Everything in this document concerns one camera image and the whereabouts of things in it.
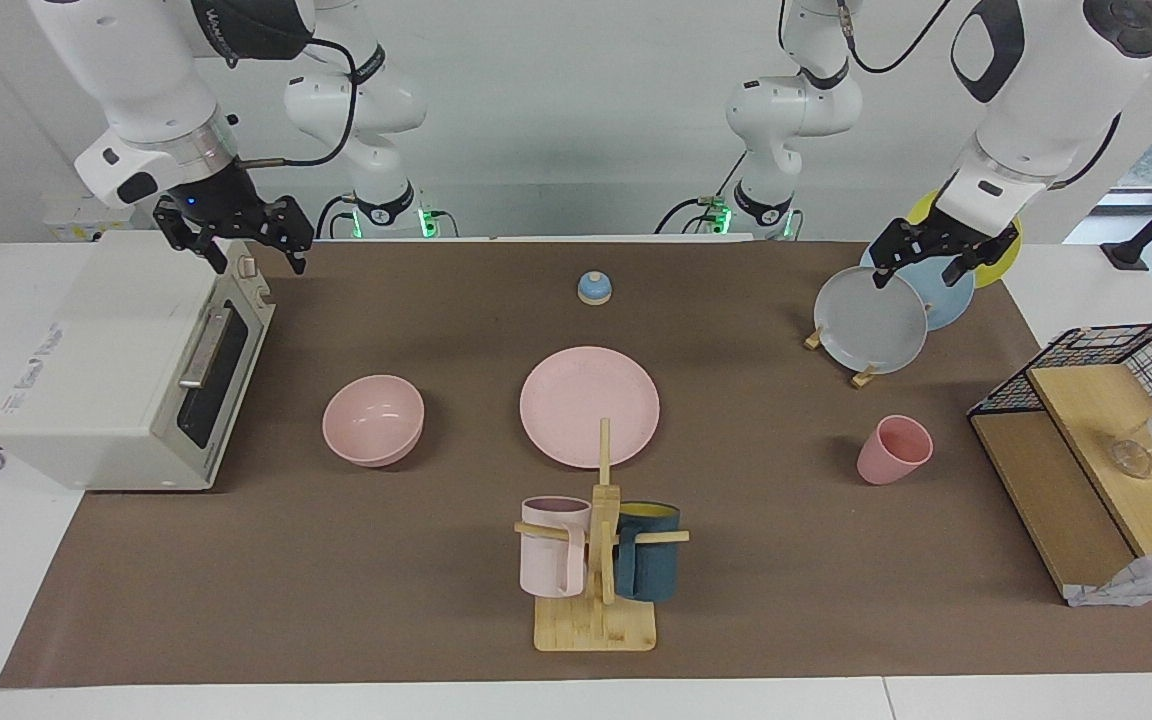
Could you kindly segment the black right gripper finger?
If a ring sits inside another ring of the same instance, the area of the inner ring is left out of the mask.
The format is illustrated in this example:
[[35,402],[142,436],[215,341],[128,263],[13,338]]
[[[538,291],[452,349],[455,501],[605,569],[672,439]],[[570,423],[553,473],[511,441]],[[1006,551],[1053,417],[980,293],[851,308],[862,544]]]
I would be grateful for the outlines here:
[[314,243],[314,223],[296,199],[279,197],[262,205],[259,243],[282,253],[291,272],[302,275],[306,273],[306,252]]
[[192,252],[204,259],[217,274],[227,272],[227,255],[217,245],[217,233],[211,223],[195,227],[177,200],[157,200],[154,209],[157,228],[164,234],[169,247],[175,251]]

